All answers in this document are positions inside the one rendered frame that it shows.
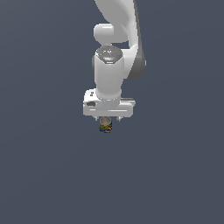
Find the small multicoloured can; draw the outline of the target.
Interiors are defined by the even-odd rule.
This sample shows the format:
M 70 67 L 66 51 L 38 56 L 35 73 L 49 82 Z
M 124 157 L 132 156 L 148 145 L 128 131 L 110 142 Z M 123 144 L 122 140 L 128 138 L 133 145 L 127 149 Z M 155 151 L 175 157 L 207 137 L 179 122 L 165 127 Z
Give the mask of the small multicoloured can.
M 103 116 L 100 119 L 100 126 L 99 126 L 100 132 L 103 133 L 110 133 L 112 130 L 112 119 L 109 116 Z

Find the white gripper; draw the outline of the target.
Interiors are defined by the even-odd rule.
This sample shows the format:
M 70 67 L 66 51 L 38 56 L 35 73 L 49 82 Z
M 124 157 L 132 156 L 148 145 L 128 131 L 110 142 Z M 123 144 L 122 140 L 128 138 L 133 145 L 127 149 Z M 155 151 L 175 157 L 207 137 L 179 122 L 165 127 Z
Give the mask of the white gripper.
M 84 94 L 83 115 L 92 116 L 95 121 L 99 121 L 99 116 L 114 116 L 120 122 L 122 118 L 133 115 L 135 104 L 133 98 L 105 100 L 96 94 L 95 88 L 89 89 Z

